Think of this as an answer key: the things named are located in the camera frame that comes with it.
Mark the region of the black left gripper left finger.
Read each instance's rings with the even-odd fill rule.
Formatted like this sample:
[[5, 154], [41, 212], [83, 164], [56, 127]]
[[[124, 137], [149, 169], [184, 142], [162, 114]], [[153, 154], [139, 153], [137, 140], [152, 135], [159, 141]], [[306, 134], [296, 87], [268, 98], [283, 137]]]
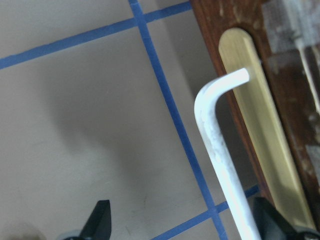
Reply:
[[109, 240], [111, 233], [110, 201], [99, 200], [77, 238], [79, 240]]

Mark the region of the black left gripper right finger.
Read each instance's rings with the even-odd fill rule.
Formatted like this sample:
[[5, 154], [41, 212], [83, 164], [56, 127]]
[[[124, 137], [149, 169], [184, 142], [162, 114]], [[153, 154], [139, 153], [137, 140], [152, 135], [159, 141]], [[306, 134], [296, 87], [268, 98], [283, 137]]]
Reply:
[[298, 240], [298, 232], [264, 197], [253, 200], [253, 218], [262, 240]]

